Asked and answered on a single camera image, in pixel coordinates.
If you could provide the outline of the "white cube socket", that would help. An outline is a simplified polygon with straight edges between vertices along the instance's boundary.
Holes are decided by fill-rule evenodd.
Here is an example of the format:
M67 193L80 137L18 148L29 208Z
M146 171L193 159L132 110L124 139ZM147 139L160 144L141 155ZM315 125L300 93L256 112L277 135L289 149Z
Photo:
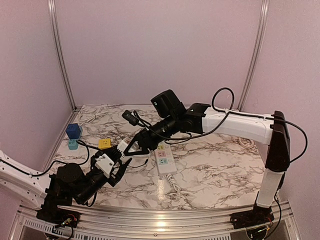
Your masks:
M125 157L125 150L128 147L129 143L131 142L131 140L129 138L124 138L118 145L117 145L117 149L120 151L121 155L123 157Z

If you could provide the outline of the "long white power strip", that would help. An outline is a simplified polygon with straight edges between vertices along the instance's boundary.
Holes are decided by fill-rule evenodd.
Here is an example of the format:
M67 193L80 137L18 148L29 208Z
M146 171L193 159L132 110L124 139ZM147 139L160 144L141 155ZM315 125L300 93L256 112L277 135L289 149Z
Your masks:
M166 179L166 181L174 191L174 199L176 201L179 201L181 198L181 187L178 185L177 181L174 178L174 174L177 173L177 167L171 146L162 141L158 144L157 148L153 152L158 175L161 178Z

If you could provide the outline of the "teal power strip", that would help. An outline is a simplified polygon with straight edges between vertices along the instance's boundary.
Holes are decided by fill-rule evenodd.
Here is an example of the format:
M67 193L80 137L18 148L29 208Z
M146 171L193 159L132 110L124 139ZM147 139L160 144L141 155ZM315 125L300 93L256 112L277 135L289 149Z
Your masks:
M74 139L69 139L68 140L68 143L67 143L67 146L68 146L68 149L73 151L73 150L77 150L78 147L79 147L79 144L78 144L78 140L80 140L81 138L74 138Z

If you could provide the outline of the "blue cube socket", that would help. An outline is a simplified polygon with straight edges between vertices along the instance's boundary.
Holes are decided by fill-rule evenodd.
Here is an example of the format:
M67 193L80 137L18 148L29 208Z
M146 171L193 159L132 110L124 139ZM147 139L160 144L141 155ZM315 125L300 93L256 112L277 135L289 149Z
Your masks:
M77 140L81 138L82 127L78 123L70 123L65 132L70 140Z

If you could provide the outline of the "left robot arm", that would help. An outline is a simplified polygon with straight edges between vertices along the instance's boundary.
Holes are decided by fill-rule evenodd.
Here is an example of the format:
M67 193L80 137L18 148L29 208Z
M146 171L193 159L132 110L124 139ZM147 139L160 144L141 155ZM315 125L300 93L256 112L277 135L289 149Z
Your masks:
M0 179L5 188L18 194L23 205L58 223L63 219L61 206L73 203L92 207L99 190L114 187L124 176L132 158L123 155L118 146L95 149L86 145L81 162L54 160L44 171L36 171L0 153Z

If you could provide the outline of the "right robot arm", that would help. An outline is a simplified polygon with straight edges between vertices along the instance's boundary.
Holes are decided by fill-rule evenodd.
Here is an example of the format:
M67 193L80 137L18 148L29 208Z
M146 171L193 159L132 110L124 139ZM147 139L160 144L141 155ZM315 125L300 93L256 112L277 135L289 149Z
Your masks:
M213 104L194 103L185 107L171 90L165 90L151 103L161 121L151 124L142 119L137 111L126 110L122 117L133 126L142 126L124 150L125 156L146 155L155 150L164 140L185 141L184 137L173 137L176 133L190 133L190 139L211 134L239 137L268 146L265 171L257 194L254 208L248 212L247 219L258 224L267 216L281 182L291 163L291 140L288 126L299 130L304 137L306 132L298 125L285 119L281 111L273 114L257 114L235 111L230 106L218 108Z

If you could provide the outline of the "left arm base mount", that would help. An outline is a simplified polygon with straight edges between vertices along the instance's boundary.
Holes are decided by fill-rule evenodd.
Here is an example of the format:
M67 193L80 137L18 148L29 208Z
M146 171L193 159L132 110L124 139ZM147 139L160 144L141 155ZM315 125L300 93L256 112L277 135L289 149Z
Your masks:
M70 207L72 198L56 198L47 195L40 209L36 212L36 218L56 225L56 228L64 225L76 228L80 220L80 213L77 211L60 208L60 206Z

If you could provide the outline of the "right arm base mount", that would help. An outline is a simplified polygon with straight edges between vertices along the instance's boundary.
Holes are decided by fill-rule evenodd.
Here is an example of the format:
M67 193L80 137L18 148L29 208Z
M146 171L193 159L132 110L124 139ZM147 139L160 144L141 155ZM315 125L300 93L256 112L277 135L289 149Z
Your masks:
M274 219L271 205L260 206L257 204L257 200L254 202L252 209L230 215L230 223L235 230L270 223Z

